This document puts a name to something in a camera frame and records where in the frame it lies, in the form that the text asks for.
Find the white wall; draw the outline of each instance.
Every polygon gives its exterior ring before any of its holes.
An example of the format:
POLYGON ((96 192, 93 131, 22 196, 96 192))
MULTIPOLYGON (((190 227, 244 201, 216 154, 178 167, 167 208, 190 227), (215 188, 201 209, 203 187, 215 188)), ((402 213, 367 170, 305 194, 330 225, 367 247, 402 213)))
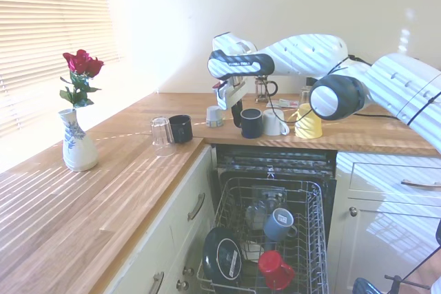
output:
MULTIPOLYGON (((440 0, 125 0, 132 55, 162 92, 210 92, 212 37, 232 31, 258 48, 295 34, 342 37, 352 54, 375 61, 397 52, 410 32, 407 54, 441 67, 440 0)), ((282 92, 302 79, 276 79, 282 92)))

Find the kitchen counter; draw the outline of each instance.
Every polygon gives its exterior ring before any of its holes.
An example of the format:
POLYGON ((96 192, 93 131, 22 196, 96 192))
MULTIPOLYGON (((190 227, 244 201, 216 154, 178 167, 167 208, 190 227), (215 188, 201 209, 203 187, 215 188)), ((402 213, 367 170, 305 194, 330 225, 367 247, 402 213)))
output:
MULTIPOLYGON (((100 156, 95 168, 68 170, 59 143, 0 174, 0 293, 102 293, 204 143, 439 156, 387 118, 324 122, 323 137, 314 140, 293 133, 247 140, 229 112, 224 127, 205 126, 206 107, 215 102, 212 94, 148 96, 89 131, 100 156), (150 119, 174 114, 192 117, 195 138, 157 158, 150 119)), ((245 98, 244 108, 255 106, 245 98)), ((363 112, 386 114, 379 107, 363 112)))
POLYGON ((0 174, 0 293, 101 293, 203 147, 158 158, 146 135, 90 136, 89 171, 58 144, 0 174))
MULTIPOLYGON (((277 98, 297 100, 293 94, 281 94, 277 98)), ((323 121, 323 136, 305 140, 291 133, 288 136, 261 136, 244 139, 240 129, 234 126, 231 112, 226 112, 223 127, 205 126, 206 109, 216 104, 213 94, 152 94, 115 116, 102 122, 90 131, 125 134, 151 134, 150 120, 156 116, 188 114, 192 117, 193 135, 204 138, 210 144, 257 145, 273 147, 295 147, 311 149, 335 149, 338 151, 364 151, 386 154, 413 154, 439 156, 427 141, 399 120, 350 116, 343 120, 323 121)), ((266 109, 266 104, 256 104, 254 96, 243 99, 243 108, 266 109)), ((294 110, 286 110, 288 119, 294 110)), ((389 114, 380 106, 370 106, 363 114, 389 114)))

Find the glass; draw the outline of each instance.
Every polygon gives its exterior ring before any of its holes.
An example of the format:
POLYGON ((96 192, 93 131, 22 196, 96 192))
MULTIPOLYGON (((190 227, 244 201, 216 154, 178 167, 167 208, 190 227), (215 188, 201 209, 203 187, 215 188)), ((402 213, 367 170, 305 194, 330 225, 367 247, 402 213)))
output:
POLYGON ((298 105, 302 105, 303 103, 309 103, 309 93, 311 92, 311 86, 304 86, 300 91, 300 101, 298 105))
POLYGON ((152 119, 152 138, 153 148, 157 156, 169 156, 176 151, 174 144, 172 127, 166 117, 156 117, 152 119))

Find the green leaf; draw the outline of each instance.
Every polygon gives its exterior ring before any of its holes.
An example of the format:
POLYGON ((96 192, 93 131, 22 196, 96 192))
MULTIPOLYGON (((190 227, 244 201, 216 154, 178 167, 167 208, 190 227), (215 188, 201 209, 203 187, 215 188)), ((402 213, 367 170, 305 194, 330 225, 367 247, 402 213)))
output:
POLYGON ((87 91, 89 89, 89 80, 87 76, 77 75, 74 72, 70 72, 70 80, 75 86, 76 90, 87 91))
POLYGON ((96 91, 100 91, 101 89, 97 88, 97 87, 90 87, 89 89, 86 90, 87 93, 91 93, 91 92, 96 92, 96 91))
POLYGON ((60 90, 60 97, 69 101, 70 103, 72 102, 72 94, 63 90, 60 90))
POLYGON ((64 82, 64 83, 67 83, 67 84, 72 84, 71 82, 69 82, 69 81, 67 81, 67 80, 65 80, 63 77, 60 77, 60 79, 64 82))
POLYGON ((90 99, 85 99, 85 100, 82 99, 78 103, 74 104, 74 108, 85 107, 85 106, 93 105, 93 104, 94 104, 93 101, 90 99))
POLYGON ((74 103, 78 103, 82 100, 87 100, 87 99, 88 99, 88 94, 84 91, 74 93, 74 103))

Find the yellow cup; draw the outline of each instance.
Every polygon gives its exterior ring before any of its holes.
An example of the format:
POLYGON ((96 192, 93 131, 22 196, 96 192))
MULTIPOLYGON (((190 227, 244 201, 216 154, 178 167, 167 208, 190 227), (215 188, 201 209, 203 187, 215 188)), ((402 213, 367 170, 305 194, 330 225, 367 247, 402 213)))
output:
POLYGON ((304 139, 314 139, 321 137, 322 132, 322 119, 311 110, 309 103, 303 103, 298 106, 297 112, 289 117, 289 121, 293 117, 301 118, 296 124, 296 136, 304 139))

